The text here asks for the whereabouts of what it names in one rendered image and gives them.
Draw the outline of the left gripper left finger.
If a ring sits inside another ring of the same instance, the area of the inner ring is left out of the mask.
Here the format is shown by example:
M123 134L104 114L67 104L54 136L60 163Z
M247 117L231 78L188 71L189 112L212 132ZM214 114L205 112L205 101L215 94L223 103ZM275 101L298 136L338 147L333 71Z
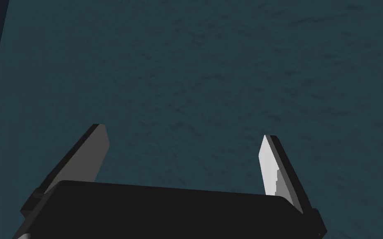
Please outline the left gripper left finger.
M109 146L106 126L92 124L39 187L34 189L21 207L21 215L27 218L43 196L63 180L94 182Z

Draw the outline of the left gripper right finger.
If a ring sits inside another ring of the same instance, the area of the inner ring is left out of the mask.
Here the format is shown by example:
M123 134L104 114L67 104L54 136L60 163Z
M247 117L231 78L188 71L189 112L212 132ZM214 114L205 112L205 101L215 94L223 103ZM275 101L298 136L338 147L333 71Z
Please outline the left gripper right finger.
M277 136L264 135L258 159L266 195L284 198L301 214L312 210L309 198Z

